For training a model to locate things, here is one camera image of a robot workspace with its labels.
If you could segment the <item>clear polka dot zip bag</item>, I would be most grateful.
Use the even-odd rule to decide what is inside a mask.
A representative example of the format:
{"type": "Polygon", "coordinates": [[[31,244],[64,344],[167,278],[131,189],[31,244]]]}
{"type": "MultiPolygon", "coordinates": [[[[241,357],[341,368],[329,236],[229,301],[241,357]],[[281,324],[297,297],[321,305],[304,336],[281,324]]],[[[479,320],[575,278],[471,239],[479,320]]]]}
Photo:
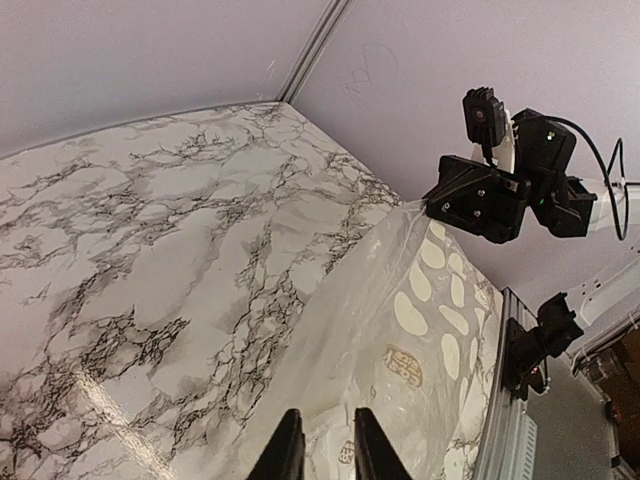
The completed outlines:
{"type": "Polygon", "coordinates": [[[392,210],[321,282],[237,447],[245,478],[298,409],[309,479],[355,475],[359,407],[415,479],[469,479],[494,383],[501,293],[446,227],[392,210]]]}

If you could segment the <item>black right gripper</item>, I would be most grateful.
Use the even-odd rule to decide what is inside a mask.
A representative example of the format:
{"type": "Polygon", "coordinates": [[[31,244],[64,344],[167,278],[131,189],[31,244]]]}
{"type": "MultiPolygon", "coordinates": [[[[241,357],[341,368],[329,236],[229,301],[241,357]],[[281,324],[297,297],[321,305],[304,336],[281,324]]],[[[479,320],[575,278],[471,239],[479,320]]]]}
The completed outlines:
{"type": "Polygon", "coordinates": [[[444,155],[438,181],[421,199],[433,219],[495,244],[519,235],[531,182],[457,155],[444,155]]]}

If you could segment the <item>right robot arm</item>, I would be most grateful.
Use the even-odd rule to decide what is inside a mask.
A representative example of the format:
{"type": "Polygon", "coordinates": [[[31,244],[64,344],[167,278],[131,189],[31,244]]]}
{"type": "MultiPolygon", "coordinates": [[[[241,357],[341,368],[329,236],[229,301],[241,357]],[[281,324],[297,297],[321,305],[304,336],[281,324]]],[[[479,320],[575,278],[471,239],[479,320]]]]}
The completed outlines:
{"type": "MultiPolygon", "coordinates": [[[[466,108],[465,120],[474,153],[469,159],[440,159],[438,182],[422,198],[426,216],[495,244],[519,235],[527,210],[563,239],[611,228],[623,240],[629,226],[638,223],[638,183],[610,177],[624,166],[621,142],[610,161],[591,146],[603,179],[580,179],[567,175],[568,162],[578,137],[593,141],[577,124],[530,109],[511,116],[489,106],[466,108]]],[[[633,246],[592,278],[545,301],[532,329],[508,320],[503,388],[520,399],[530,389],[542,392],[548,384],[541,372],[547,357],[567,352],[602,321],[621,321],[638,309],[639,248],[633,246]]]]}

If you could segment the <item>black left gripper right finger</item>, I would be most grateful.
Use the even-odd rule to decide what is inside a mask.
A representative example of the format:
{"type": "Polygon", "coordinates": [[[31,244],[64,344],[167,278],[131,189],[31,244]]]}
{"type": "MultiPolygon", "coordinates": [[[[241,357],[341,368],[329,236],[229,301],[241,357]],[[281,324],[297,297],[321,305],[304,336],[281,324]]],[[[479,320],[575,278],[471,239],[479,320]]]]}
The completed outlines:
{"type": "Polygon", "coordinates": [[[355,411],[357,480],[411,480],[399,456],[369,408],[355,411]]]}

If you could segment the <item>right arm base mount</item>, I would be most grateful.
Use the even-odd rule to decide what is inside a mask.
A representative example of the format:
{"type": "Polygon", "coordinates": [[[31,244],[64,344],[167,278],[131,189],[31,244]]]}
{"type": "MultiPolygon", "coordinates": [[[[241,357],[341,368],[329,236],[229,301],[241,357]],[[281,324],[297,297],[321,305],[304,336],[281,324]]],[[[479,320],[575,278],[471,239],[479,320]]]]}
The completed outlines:
{"type": "Polygon", "coordinates": [[[527,401],[530,390],[537,395],[549,390],[546,343],[542,326],[525,330],[515,318],[507,320],[502,386],[512,397],[527,401]]]}

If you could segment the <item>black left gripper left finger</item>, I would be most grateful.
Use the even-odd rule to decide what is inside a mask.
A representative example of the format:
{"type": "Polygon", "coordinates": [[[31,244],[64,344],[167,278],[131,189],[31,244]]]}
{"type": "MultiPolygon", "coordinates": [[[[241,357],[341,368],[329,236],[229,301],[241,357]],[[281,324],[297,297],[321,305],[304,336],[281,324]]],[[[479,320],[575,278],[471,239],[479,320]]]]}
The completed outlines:
{"type": "Polygon", "coordinates": [[[305,447],[301,413],[288,409],[246,479],[303,480],[305,447]]]}

